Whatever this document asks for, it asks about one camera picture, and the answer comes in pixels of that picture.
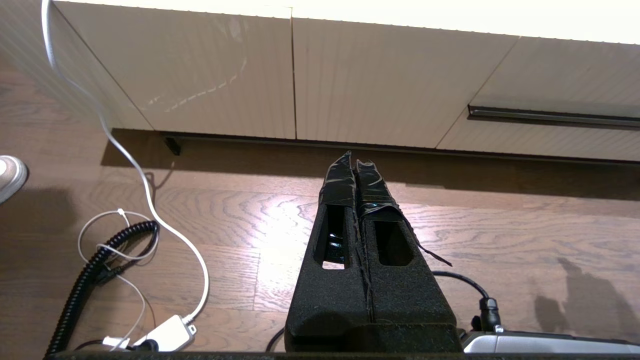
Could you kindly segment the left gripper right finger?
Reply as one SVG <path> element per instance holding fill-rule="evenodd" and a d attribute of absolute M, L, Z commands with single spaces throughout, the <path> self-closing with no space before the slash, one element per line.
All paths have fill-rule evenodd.
<path fill-rule="evenodd" d="M 356 190 L 373 321 L 456 325 L 416 233 L 374 162 L 356 161 Z"/>

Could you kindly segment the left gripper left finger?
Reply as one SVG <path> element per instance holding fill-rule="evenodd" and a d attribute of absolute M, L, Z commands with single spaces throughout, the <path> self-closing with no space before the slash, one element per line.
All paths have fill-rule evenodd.
<path fill-rule="evenodd" d="M 343 331 L 370 319 L 352 153 L 327 168 L 292 297 L 290 331 Z"/>

